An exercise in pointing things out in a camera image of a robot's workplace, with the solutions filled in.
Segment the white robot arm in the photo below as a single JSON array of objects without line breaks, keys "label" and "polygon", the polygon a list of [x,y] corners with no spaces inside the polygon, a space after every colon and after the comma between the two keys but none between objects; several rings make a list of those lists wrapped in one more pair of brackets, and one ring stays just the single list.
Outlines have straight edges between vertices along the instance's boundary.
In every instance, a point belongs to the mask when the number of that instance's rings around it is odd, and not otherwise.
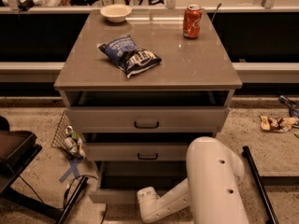
[{"label": "white robot arm", "polygon": [[153,187],[137,192],[140,215],[152,223],[190,207],[194,224],[249,224],[237,182],[242,160],[212,137],[199,137],[186,153],[187,177],[160,196]]}]

